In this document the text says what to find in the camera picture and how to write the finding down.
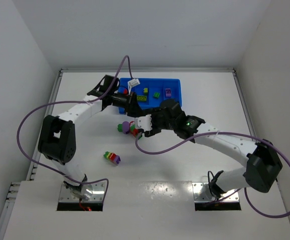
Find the red wire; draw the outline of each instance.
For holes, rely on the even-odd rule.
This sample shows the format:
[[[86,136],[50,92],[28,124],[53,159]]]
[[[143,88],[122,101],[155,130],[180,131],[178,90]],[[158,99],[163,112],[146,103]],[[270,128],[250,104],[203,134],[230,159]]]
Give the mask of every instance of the red wire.
[[[82,206],[81,201],[79,201],[79,207],[81,207],[84,211],[86,211],[85,208]]]

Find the white table surface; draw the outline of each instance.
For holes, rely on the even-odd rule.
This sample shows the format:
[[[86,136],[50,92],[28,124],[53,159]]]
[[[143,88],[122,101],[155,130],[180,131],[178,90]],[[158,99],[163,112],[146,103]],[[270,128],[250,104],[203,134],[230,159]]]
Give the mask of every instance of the white table surface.
[[[81,100],[104,76],[114,73],[63,74],[57,101]],[[127,77],[123,72],[119,77]],[[230,72],[135,72],[137,78],[181,80],[182,109],[222,131],[248,134],[248,127]],[[53,115],[70,108],[56,105]],[[63,178],[39,167],[35,181],[22,182],[5,240],[19,239],[267,239],[290,240],[287,218],[268,219],[255,213],[239,193],[241,211],[195,211],[191,182],[207,181],[208,170],[231,170],[240,165],[205,146],[187,143],[161,154],[139,152],[131,135],[117,131],[117,124],[131,118],[108,107],[76,130],[77,152],[88,180],[110,181],[103,212],[56,211]],[[163,150],[180,142],[172,131],[142,138],[141,147]],[[112,166],[105,151],[118,154]],[[52,166],[42,155],[40,161]],[[267,214],[285,213],[274,183],[267,194],[249,190],[256,207]]]

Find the metal mounting plate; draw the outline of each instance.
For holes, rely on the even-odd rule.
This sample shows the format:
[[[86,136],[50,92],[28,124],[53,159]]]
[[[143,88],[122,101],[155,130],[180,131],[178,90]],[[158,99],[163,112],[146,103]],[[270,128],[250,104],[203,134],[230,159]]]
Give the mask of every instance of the metal mounting plate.
[[[90,198],[90,200],[83,200],[83,203],[93,203],[93,204],[97,204],[97,203],[102,203],[102,200],[104,198],[104,193],[105,193],[105,189],[106,189],[106,182],[98,182],[98,183],[94,183],[94,184],[90,184],[90,186],[92,186],[92,197]],[[59,194],[59,199],[58,199],[59,203],[79,203],[79,198],[75,197],[71,194],[70,189],[66,188],[65,184],[61,185],[61,189],[60,189],[60,194]]]
[[[211,200],[215,200],[215,198],[210,199],[203,191],[203,189],[205,187],[207,187],[208,183],[207,182],[193,182],[193,193],[194,193],[194,201],[197,204],[200,203],[208,203],[211,202]],[[221,197],[226,197],[230,194],[232,194],[234,191],[236,191],[236,189],[230,190],[224,194],[221,195]],[[238,193],[236,192],[235,194],[233,194],[232,196],[230,196],[229,198],[225,199],[223,201],[224,203],[239,203],[239,196]]]

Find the white wall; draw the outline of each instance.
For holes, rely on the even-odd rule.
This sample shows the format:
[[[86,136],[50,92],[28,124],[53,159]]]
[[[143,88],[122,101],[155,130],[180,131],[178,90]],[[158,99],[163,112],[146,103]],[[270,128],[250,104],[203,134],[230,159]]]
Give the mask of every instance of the white wall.
[[[21,119],[49,99],[55,73],[11,0],[0,0],[0,214],[11,181],[26,178],[29,161],[20,153]],[[22,140],[33,153],[44,112],[28,120]]]
[[[233,67],[270,0],[13,0],[57,69]]]
[[[290,158],[290,0],[272,0],[238,67],[238,77],[258,136]],[[290,210],[290,170],[279,186]]]

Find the blue tray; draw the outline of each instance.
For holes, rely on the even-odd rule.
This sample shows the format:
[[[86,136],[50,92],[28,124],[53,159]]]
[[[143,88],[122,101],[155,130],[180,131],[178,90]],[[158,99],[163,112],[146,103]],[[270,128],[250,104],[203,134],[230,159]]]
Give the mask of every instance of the blue tray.
[[[124,86],[128,89],[127,82],[130,78],[123,77],[120,79],[120,88],[118,92],[123,93]],[[160,103],[169,97],[165,96],[165,89],[171,89],[170,99],[175,99],[179,102],[181,106],[181,90],[180,90],[180,80],[179,79],[169,79],[169,78],[139,78],[140,84],[131,89],[132,92],[135,92],[137,95],[144,95],[144,88],[148,88],[147,101],[139,101],[139,106],[142,109],[155,108],[160,105]],[[159,98],[154,98],[154,93],[160,93]],[[119,108],[119,113],[124,114],[124,109]]]

